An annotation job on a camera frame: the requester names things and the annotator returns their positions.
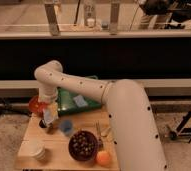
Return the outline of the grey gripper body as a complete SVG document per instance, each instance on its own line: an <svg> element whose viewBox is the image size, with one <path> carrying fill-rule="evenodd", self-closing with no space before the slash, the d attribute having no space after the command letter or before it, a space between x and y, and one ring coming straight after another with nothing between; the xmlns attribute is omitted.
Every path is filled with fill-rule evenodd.
<svg viewBox="0 0 191 171"><path fill-rule="evenodd" d="M46 126L50 126L54 121L58 119L58 104L49 104L43 109L43 120Z"/></svg>

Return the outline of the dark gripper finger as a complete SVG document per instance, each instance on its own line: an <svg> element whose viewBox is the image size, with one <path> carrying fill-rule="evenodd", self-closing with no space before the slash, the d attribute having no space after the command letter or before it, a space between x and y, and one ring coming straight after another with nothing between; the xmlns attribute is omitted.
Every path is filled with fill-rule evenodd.
<svg viewBox="0 0 191 171"><path fill-rule="evenodd" d="M55 131L55 126L53 124L50 124L50 125L47 126L47 128L46 128L46 133L47 134L53 134L54 131Z"/></svg>

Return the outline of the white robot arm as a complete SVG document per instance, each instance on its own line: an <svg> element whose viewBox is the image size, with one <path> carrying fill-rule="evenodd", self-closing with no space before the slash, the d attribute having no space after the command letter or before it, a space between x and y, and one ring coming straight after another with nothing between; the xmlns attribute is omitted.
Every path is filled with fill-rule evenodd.
<svg viewBox="0 0 191 171"><path fill-rule="evenodd" d="M68 75L52 60L34 71L39 100L52 103L63 88L106 106L120 171L169 171L148 96L130 80L103 81Z"/></svg>

